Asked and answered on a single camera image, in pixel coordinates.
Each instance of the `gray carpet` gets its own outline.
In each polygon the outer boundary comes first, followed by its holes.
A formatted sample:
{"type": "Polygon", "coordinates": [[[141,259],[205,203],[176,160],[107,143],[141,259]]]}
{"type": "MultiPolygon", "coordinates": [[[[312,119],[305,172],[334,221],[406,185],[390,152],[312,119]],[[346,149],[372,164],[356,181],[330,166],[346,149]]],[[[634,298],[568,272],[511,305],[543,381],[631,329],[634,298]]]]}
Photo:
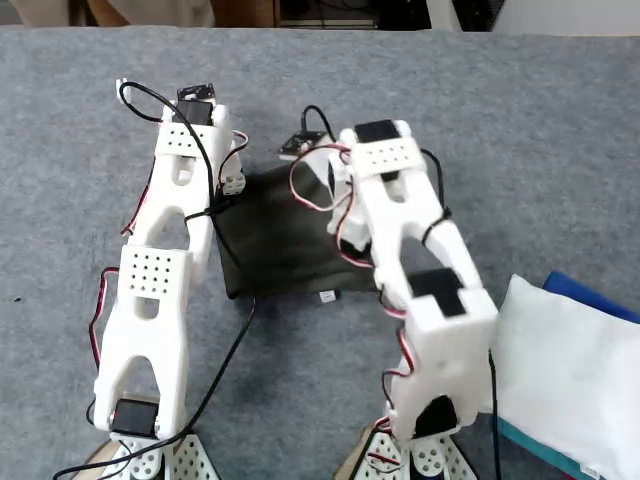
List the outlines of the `gray carpet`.
{"type": "MultiPolygon", "coordinates": [[[[86,327],[156,138],[116,101],[120,76],[167,94],[215,83],[251,135],[251,171],[275,165],[308,103],[334,129],[405,119],[444,164],[447,203],[497,304],[512,272],[540,283],[557,268],[640,308],[640,39],[0,30],[2,479],[49,478],[104,439],[84,420],[86,327]]],[[[178,226],[168,245],[183,244],[178,226]]],[[[247,311],[224,296],[215,246],[210,266],[189,305],[190,409],[247,311]]],[[[393,330],[372,294],[260,302],[199,424],[222,477],[329,478],[381,411],[393,330]]],[[[487,419],[458,438],[492,479],[487,419]]],[[[505,480],[563,478],[507,441],[503,467],[505,480]]]]}

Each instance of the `white pillow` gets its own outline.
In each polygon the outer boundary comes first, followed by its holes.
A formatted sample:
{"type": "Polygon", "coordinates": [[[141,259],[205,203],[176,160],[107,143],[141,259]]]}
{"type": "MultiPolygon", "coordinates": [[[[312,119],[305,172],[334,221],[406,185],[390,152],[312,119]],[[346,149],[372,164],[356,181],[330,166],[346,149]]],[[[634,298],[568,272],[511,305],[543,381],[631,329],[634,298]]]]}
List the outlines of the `white pillow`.
{"type": "Polygon", "coordinates": [[[640,325],[514,275],[492,350],[500,417],[607,480],[640,479],[640,325]]]}

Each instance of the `black fabric pad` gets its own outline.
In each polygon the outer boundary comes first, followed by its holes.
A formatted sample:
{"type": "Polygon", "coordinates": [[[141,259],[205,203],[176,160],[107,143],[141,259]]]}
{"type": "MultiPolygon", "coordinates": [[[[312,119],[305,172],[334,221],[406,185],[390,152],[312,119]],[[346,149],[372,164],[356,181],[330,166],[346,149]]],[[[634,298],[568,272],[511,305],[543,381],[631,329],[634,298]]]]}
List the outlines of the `black fabric pad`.
{"type": "MultiPolygon", "coordinates": [[[[220,231],[238,257],[240,274],[218,241],[229,298],[324,290],[374,290],[372,272],[346,262],[327,233],[331,213],[298,203],[289,190],[290,164],[248,175],[242,194],[217,215],[220,231]]],[[[296,191],[329,205],[324,185],[305,164],[294,172],[296,191]]]]}

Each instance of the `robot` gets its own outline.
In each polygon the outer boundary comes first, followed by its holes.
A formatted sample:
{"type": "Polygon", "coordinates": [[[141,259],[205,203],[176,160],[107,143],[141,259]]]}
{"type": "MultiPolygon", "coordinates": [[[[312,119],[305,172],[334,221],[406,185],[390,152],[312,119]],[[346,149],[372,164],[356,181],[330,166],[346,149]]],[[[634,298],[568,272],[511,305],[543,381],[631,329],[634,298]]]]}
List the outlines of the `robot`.
{"type": "MultiPolygon", "coordinates": [[[[149,480],[164,474],[166,480],[216,480],[197,436],[183,434],[188,426],[185,312],[191,287],[206,272],[214,203],[244,188],[238,151],[246,136],[232,130],[229,111],[217,103],[211,85],[179,90],[174,102],[165,99],[161,118],[130,103],[134,89],[150,89],[126,79],[117,87],[121,101],[158,123],[159,131],[147,188],[123,230],[129,236],[101,349],[92,336],[99,367],[93,423],[122,444],[114,460],[104,462],[100,478],[149,480]],[[185,218],[188,249],[154,248],[175,213],[185,218]],[[149,313],[149,302],[157,311],[149,313]],[[159,398],[123,390],[137,357],[150,361],[159,398]]],[[[335,141],[323,136],[303,150],[291,163],[292,194],[312,209],[332,211],[327,234],[335,237],[345,261],[372,270],[385,311],[402,322],[400,362],[382,375],[384,415],[373,425],[350,478],[474,479],[449,436],[475,421],[486,398],[497,310],[429,181],[409,125],[401,120],[357,125],[335,141]],[[327,186],[331,205],[315,205],[296,192],[293,171],[300,162],[327,186]],[[407,275],[400,262],[405,237],[420,241],[443,268],[407,275]],[[346,253],[346,246],[356,255],[346,253]],[[371,261],[357,255],[369,250],[371,261]]]]}

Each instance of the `small label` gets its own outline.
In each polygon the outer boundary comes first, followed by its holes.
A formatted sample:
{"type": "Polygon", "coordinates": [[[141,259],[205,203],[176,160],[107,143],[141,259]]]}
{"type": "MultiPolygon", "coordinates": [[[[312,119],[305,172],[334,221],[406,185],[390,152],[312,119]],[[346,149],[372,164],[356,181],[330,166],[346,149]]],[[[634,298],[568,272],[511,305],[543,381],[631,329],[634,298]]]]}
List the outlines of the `small label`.
{"type": "Polygon", "coordinates": [[[586,465],[580,465],[580,471],[585,475],[589,475],[591,478],[595,480],[600,480],[600,474],[595,471],[593,468],[587,467],[586,465]]]}
{"type": "Polygon", "coordinates": [[[336,291],[335,290],[327,290],[325,292],[320,292],[320,300],[322,303],[330,303],[336,301],[336,291]]]}

